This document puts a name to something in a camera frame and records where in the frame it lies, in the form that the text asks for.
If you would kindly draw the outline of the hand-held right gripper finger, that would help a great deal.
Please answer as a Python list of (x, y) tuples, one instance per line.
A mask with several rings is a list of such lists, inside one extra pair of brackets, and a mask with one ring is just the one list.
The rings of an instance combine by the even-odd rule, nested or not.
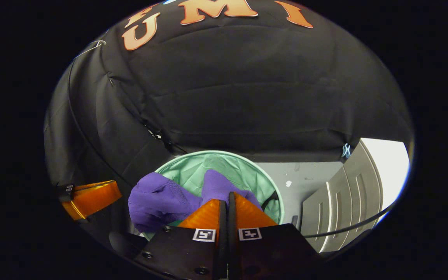
[(302, 280), (322, 262), (292, 224), (277, 224), (238, 193), (229, 194), (230, 280)]
[(142, 250), (142, 266), (169, 280), (219, 280), (227, 272), (227, 209), (212, 199), (178, 226), (164, 226)]

